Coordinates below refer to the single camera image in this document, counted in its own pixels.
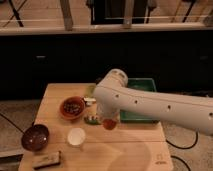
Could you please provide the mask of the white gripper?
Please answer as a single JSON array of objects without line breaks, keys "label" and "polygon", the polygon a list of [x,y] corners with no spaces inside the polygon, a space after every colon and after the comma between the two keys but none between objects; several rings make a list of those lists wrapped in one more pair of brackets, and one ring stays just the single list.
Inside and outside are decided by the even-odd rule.
[{"label": "white gripper", "polygon": [[104,121],[105,119],[111,119],[116,121],[118,114],[119,110],[116,108],[102,103],[97,104],[97,115],[101,121]]}]

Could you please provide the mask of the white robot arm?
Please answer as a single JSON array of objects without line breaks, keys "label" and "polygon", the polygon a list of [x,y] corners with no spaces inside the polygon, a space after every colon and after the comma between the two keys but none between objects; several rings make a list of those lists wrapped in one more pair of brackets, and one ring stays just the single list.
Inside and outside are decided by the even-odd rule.
[{"label": "white robot arm", "polygon": [[213,135],[213,98],[135,90],[127,84],[126,73],[112,69],[95,86],[93,97],[102,120],[125,110]]}]

